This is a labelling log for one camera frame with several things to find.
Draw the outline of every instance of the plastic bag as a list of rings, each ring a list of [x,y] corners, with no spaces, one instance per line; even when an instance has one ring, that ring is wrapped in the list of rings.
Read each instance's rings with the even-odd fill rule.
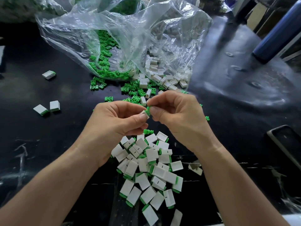
[[[0,0],[0,22],[36,22],[37,12],[61,16],[67,13],[54,0]]]
[[[137,67],[145,71],[147,50],[160,56],[162,68],[169,74],[180,74],[186,81],[190,68],[201,49],[212,19],[202,10],[184,0],[155,3],[124,16],[109,12],[124,0],[81,0],[72,11],[57,18],[38,15],[42,37],[55,48],[63,49],[79,60],[91,72],[101,77],[89,65],[91,56],[101,57],[98,30],[106,30],[119,45],[117,67],[129,71]]]

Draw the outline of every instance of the blue water bottle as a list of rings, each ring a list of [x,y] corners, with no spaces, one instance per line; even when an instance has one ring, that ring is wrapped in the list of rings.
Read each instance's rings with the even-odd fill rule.
[[[261,63],[276,56],[296,35],[301,32],[301,0],[297,1],[278,24],[254,49],[253,55]]]

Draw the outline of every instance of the black work surface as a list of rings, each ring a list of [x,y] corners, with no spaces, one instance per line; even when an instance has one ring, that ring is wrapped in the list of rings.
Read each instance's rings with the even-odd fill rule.
[[[103,91],[90,91],[92,75],[39,36],[36,26],[1,26],[6,38],[0,75],[0,203],[6,203],[32,177],[59,157],[76,140],[92,109],[105,96],[122,100],[119,83]],[[252,50],[260,39],[246,26],[215,17],[195,65],[189,91],[203,104],[204,113],[218,139],[246,170],[267,198],[282,214],[291,211],[281,198],[300,196],[296,180],[300,172],[265,136],[280,125],[300,127],[300,76],[279,58],[259,64]],[[41,74],[53,70],[47,81]],[[58,100],[61,112],[41,117],[33,108]],[[149,119],[149,129],[169,135],[173,160],[196,157],[179,144],[168,129]],[[118,195],[124,182],[109,160],[86,185],[66,217],[74,225],[144,225],[141,202],[131,209]],[[205,176],[188,170],[181,194],[175,194],[176,208],[183,213],[182,225],[221,223]],[[280,177],[273,168],[287,177]],[[174,210],[159,209],[162,225],[170,225]]]

